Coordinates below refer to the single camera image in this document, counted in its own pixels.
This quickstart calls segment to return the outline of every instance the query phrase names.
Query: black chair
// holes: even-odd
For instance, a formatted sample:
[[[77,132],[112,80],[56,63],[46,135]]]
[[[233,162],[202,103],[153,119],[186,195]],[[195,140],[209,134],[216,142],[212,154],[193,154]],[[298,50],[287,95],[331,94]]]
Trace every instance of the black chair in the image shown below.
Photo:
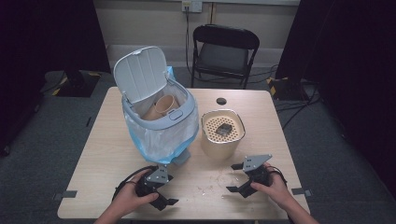
[[[245,81],[243,89],[247,87],[254,56],[260,45],[255,34],[245,29],[207,24],[197,27],[192,38],[192,88],[195,71],[199,77],[201,73],[206,73],[241,79],[240,84]]]

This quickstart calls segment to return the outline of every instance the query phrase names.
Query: human hand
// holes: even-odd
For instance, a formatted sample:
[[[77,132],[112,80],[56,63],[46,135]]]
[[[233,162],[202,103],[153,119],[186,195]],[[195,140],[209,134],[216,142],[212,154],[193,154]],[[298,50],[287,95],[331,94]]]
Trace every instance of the human hand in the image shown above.
[[[95,221],[95,224],[115,223],[123,216],[132,213],[140,205],[151,203],[158,198],[158,193],[150,193],[143,197],[136,195],[136,183],[147,171],[139,172],[124,185],[106,211]]]
[[[265,162],[263,166],[266,167],[269,172],[274,171],[274,168],[272,168],[271,164],[268,162]],[[270,187],[256,182],[252,182],[250,186],[257,191],[266,193],[275,203],[279,205],[279,207],[284,209],[285,205],[290,200],[294,200],[294,198],[291,196],[280,175],[272,173],[270,174],[270,177]]]

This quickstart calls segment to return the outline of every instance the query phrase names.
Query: baseboard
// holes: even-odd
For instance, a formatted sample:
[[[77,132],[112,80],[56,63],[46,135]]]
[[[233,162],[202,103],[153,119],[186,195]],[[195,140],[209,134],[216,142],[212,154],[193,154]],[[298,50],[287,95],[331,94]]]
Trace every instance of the baseboard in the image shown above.
[[[114,67],[116,62],[128,53],[142,49],[146,46],[138,45],[108,45],[107,46],[107,57],[110,63],[110,67]],[[165,54],[166,62],[169,66],[173,67],[186,67],[186,49],[180,46],[158,46],[163,50]],[[282,55],[283,49],[259,49],[253,67],[271,67],[275,64],[279,64],[280,56]],[[189,66],[192,65],[192,48],[189,49]]]

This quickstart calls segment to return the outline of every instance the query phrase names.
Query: table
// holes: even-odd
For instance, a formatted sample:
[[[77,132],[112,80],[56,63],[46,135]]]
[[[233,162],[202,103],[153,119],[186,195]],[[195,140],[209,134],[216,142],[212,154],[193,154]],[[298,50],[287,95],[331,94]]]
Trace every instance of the table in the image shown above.
[[[300,188],[300,180],[282,132],[274,104],[267,91],[189,89],[198,102],[200,117],[210,110],[232,109],[243,121],[246,135],[227,161],[208,158],[201,149],[201,131],[189,146],[191,157],[182,165],[168,165],[174,179],[159,188],[166,198],[179,202],[159,211],[150,204],[139,207],[129,219],[215,220],[287,219],[287,214],[261,192],[243,198],[227,186],[241,186],[248,180],[231,165],[245,156],[272,154],[269,160],[288,180],[289,189]],[[226,105],[218,105],[222,97]],[[93,124],[67,190],[75,198],[63,198],[60,218],[98,218],[111,202],[115,187],[132,172],[153,163],[144,161],[127,131],[117,87],[110,88]],[[309,212],[304,195],[296,200]]]

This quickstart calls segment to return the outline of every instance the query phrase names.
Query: chair backrest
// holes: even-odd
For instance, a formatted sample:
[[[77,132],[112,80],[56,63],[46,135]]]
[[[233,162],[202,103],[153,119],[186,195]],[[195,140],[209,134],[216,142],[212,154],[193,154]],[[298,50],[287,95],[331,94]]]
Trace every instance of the chair backrest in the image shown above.
[[[195,48],[197,41],[239,49],[257,50],[260,45],[259,38],[249,30],[215,24],[195,28],[192,38]]]

